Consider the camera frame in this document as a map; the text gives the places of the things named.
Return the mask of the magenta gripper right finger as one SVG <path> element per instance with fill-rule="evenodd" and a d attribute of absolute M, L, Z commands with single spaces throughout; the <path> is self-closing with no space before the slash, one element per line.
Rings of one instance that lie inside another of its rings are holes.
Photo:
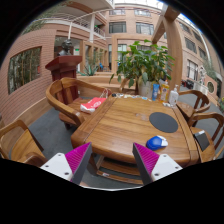
<path fill-rule="evenodd" d="M 182 169 L 169 155 L 159 155 L 138 143 L 133 144 L 132 152 L 144 185 Z"/>

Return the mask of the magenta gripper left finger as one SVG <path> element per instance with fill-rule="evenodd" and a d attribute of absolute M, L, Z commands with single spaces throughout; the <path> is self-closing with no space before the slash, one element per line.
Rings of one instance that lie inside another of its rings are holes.
<path fill-rule="evenodd" d="M 86 143 L 66 154 L 57 153 L 41 169 L 79 185 L 91 154 L 92 144 Z"/>

